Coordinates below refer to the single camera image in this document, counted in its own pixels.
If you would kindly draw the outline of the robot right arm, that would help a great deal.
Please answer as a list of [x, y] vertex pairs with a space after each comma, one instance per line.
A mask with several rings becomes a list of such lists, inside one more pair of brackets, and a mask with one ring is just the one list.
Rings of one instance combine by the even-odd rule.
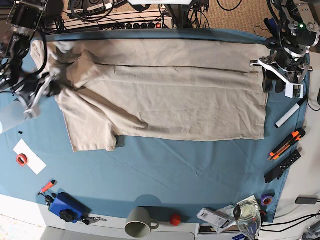
[[[0, 66], [0, 91], [17, 96], [24, 107], [27, 118], [40, 114], [38, 104], [42, 97], [58, 95], [61, 91], [57, 76], [45, 72], [48, 62], [48, 48], [41, 20], [46, 11], [46, 0], [15, 0], [7, 18], [10, 30], [0, 44], [0, 58], [6, 60]], [[44, 59], [41, 67], [33, 73], [23, 71], [23, 60], [31, 49], [31, 43], [39, 33], [43, 43]]]

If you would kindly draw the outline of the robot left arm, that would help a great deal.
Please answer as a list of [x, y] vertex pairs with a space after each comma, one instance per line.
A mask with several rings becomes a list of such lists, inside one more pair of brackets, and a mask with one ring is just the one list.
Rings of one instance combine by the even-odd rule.
[[320, 26], [315, 20], [311, 0], [269, 0], [272, 18], [264, 23], [271, 37], [264, 45], [270, 55], [251, 60], [251, 66], [262, 67], [265, 93], [276, 90], [288, 98], [303, 98], [304, 80], [313, 68], [307, 54], [320, 41]]

